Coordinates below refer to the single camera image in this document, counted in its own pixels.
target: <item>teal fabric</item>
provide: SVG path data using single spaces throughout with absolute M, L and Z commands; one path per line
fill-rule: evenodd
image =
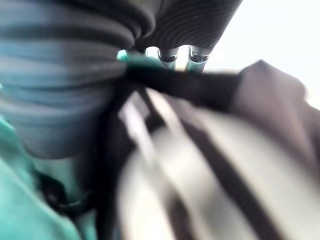
M 131 66 L 163 67 L 156 58 L 125 54 Z M 0 240 L 97 240 L 95 211 L 71 221 L 43 200 L 31 157 L 0 116 Z

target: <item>striped fabric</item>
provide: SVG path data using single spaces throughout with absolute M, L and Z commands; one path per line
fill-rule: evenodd
M 264 109 L 263 96 L 255 98 L 263 84 L 253 88 L 257 72 L 264 92 L 286 86 Z M 301 106 L 311 109 L 296 94 L 302 85 L 264 62 L 246 68 L 240 80 L 227 112 L 150 89 L 124 104 L 116 131 L 123 135 L 113 136 L 114 153 L 119 138 L 122 146 L 134 146 L 117 187 L 124 239 L 320 239 L 318 163 L 312 162 L 318 158 L 308 144 L 315 138 L 306 131 L 308 116 L 293 114 Z M 284 106 L 287 111 L 277 112 Z M 300 138 L 286 134 L 293 122 L 289 132 L 302 132 Z

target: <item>white surface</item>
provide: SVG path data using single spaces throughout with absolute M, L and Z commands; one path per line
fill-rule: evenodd
M 308 101 L 320 109 L 319 9 L 318 0 L 243 0 L 205 71 L 239 71 L 263 59 L 300 79 L 308 89 Z M 184 46 L 179 69 L 187 56 Z

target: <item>black ribbed fabric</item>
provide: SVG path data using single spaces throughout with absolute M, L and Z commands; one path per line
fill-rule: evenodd
M 113 97 L 134 44 L 118 21 L 54 1 L 0 2 L 0 113 L 35 157 L 90 148 L 96 117 Z

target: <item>black fabric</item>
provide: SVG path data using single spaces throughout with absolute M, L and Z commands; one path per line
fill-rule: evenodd
M 129 67 L 128 79 L 195 105 L 227 111 L 241 83 L 235 74 L 179 72 L 152 67 Z
M 128 136 L 124 123 L 120 120 L 118 112 L 130 95 L 137 91 L 150 111 L 145 119 L 148 130 L 152 133 L 164 121 L 152 107 L 152 103 L 143 86 L 118 82 L 116 90 L 121 93 L 113 100 L 113 103 L 100 116 L 100 130 L 97 138 L 98 158 L 101 160 L 98 167 L 97 178 L 97 230 L 101 239 L 108 239 L 115 224 L 115 194 L 119 176 L 128 156 L 134 150 L 135 144 Z

